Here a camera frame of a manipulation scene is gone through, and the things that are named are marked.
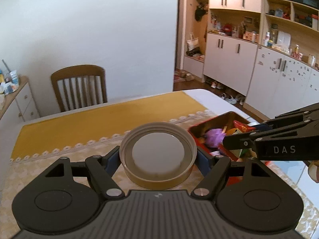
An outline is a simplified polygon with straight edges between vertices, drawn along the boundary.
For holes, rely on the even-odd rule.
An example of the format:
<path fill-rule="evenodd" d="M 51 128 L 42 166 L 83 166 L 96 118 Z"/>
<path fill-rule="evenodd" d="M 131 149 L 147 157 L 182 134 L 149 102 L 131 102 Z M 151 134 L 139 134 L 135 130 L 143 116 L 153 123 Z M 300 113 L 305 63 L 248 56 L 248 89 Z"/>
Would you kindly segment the right hand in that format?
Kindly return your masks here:
<path fill-rule="evenodd" d="M 312 161 L 308 167 L 309 177 L 316 183 L 319 183 L 319 161 Z"/>

